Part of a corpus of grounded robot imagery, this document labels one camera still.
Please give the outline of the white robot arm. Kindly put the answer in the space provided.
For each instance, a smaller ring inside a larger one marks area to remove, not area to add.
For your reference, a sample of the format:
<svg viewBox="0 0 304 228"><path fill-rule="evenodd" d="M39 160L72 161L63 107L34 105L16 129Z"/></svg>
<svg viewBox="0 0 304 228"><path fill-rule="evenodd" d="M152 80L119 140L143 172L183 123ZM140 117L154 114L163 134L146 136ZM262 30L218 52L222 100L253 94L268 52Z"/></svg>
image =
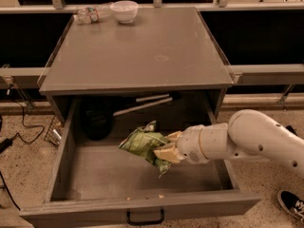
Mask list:
<svg viewBox="0 0 304 228"><path fill-rule="evenodd" d="M304 178L304 140L256 110L240 110L227 123L190 126L169 140L154 154L172 163L267 159Z"/></svg>

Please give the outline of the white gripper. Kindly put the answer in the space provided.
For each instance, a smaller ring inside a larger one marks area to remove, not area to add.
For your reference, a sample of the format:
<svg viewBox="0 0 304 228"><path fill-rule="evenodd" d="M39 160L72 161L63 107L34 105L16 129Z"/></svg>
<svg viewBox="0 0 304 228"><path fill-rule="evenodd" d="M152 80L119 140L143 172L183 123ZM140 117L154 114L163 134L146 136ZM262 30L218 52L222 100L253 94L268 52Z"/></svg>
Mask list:
<svg viewBox="0 0 304 228"><path fill-rule="evenodd" d="M209 160L201 150L200 133L204 126L202 124L190 126L183 132L176 131L166 136L170 143L157 147L154 154L161 160L172 163L180 163L186 159L191 164L206 164Z"/></svg>

